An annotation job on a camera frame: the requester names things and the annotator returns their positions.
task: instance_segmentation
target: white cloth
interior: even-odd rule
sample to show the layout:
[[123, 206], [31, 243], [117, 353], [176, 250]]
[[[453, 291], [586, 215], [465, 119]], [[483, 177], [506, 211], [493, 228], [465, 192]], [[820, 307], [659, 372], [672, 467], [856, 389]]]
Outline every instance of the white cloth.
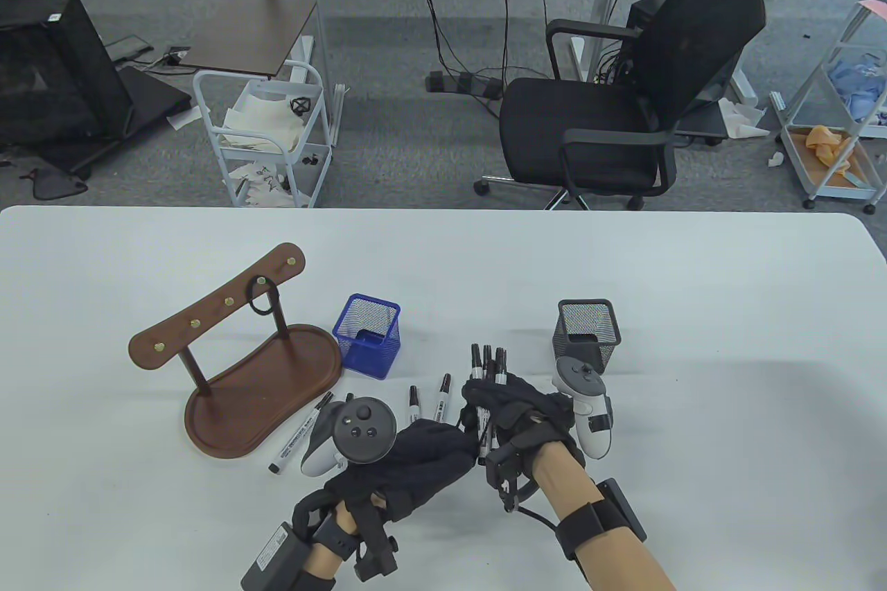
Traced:
[[726, 127], [726, 135], [731, 139], [750, 139], [770, 134], [765, 129], [757, 128], [757, 123], [764, 117], [763, 110], [733, 103], [724, 97], [718, 100], [718, 106], [721, 109], [723, 125]]

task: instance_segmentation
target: chair base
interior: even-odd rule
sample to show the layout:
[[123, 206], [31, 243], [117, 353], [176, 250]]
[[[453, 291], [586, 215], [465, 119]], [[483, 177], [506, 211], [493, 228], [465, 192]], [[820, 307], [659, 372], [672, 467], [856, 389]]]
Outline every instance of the chair base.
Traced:
[[[479, 196], [488, 195], [490, 193], [491, 182], [495, 182], [498, 185], [518, 186], [518, 188], [523, 189], [552, 189], [552, 187], [549, 185], [533, 185], [527, 182], [517, 182], [513, 178], [500, 178], [495, 175], [482, 175], [481, 179], [475, 180], [475, 194]], [[582, 198], [581, 194], [576, 196], [576, 202], [583, 210], [590, 210], [586, 199]], [[555, 192], [551, 200], [549, 200], [548, 203], [545, 204], [545, 208], [543, 208], [543, 210], [554, 210], [558, 205], [566, 205], [569, 203], [570, 192], [568, 192], [566, 188], [560, 188], [557, 190], [557, 192]], [[642, 210], [643, 207], [644, 198], [640, 195], [631, 196], [627, 204], [625, 204], [626, 210]]]

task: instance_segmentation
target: blue mesh pencil cup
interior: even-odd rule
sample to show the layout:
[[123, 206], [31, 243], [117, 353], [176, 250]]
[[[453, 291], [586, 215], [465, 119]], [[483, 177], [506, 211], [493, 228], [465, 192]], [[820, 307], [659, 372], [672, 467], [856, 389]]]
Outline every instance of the blue mesh pencil cup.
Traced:
[[400, 306], [355, 293], [333, 328], [342, 366], [373, 378], [386, 378], [400, 350]]

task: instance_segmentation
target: white vr controller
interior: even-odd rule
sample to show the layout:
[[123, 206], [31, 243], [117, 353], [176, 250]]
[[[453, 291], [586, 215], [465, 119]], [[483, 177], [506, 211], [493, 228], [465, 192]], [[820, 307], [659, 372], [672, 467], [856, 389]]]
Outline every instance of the white vr controller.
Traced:
[[301, 471], [322, 476], [337, 466], [370, 464], [383, 458], [397, 436], [397, 420], [385, 402], [374, 397], [331, 401], [320, 410], [311, 430]]
[[592, 367], [576, 358], [557, 359], [552, 385], [573, 398], [579, 447], [593, 460], [607, 455], [611, 447], [613, 407], [607, 386]]

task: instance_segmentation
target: orange cloth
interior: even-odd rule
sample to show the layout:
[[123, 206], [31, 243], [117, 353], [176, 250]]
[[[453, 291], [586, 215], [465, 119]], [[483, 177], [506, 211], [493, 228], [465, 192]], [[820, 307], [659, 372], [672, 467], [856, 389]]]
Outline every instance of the orange cloth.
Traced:
[[[837, 160], [843, 149], [847, 147], [849, 140], [849, 138], [842, 139], [840, 134], [831, 132], [828, 127], [817, 125], [810, 129], [810, 134], [807, 135], [807, 147], [814, 151], [818, 160], [830, 167]], [[850, 162], [845, 160], [843, 164], [837, 167], [835, 173], [843, 175], [849, 167]]]

